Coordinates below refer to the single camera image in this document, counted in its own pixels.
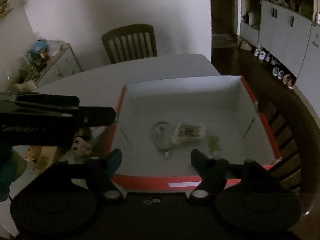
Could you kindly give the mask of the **dark wooden chair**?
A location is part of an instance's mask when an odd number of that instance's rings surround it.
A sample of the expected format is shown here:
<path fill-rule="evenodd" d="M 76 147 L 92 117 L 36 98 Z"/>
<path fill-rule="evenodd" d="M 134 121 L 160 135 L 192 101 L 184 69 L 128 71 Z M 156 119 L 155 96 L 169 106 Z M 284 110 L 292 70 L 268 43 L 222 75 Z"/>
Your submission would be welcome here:
<path fill-rule="evenodd" d="M 111 64 L 157 56 L 155 30 L 149 24 L 113 29 L 101 41 Z"/>

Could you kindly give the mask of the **cotton swab bag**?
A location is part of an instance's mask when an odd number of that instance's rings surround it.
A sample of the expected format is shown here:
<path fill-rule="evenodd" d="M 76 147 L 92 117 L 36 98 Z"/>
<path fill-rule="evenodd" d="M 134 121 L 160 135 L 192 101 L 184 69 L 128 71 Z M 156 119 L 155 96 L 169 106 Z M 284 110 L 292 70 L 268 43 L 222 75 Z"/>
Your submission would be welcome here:
<path fill-rule="evenodd" d="M 187 142 L 197 142 L 202 140 L 207 134 L 204 125 L 191 125 L 179 123 L 175 126 L 171 136 L 171 142 L 174 145 L 180 145 Z"/>

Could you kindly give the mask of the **white wall cupboards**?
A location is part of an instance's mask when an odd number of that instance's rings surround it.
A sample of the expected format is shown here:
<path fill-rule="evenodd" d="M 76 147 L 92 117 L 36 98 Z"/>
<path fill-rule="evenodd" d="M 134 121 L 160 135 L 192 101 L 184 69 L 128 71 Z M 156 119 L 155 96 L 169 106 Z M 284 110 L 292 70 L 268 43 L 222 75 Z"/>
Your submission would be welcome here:
<path fill-rule="evenodd" d="M 319 113 L 319 25 L 290 9 L 262 0 L 257 44 L 297 78 L 296 86 Z"/>

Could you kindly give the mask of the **white side cabinet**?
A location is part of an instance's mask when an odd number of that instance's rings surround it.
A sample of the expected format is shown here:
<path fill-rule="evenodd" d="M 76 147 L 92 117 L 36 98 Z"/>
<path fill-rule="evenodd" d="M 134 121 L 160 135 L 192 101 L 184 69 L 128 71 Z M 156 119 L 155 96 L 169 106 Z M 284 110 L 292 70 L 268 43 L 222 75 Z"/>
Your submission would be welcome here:
<path fill-rule="evenodd" d="M 63 43 L 60 51 L 47 61 L 46 68 L 40 72 L 40 77 L 34 83 L 41 87 L 81 72 L 82 68 L 71 45 Z"/>

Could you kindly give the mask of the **red white cardboard box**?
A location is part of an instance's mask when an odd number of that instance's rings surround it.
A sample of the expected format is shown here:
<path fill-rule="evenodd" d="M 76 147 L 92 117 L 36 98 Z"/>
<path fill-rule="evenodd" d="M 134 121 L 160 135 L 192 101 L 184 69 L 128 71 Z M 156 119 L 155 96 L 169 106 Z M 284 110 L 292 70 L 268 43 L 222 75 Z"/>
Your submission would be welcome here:
<path fill-rule="evenodd" d="M 194 189 L 201 182 L 190 154 L 270 169 L 280 150 L 242 76 L 203 76 L 131 83 L 122 88 L 105 149 L 120 149 L 113 181 L 132 191 Z"/>

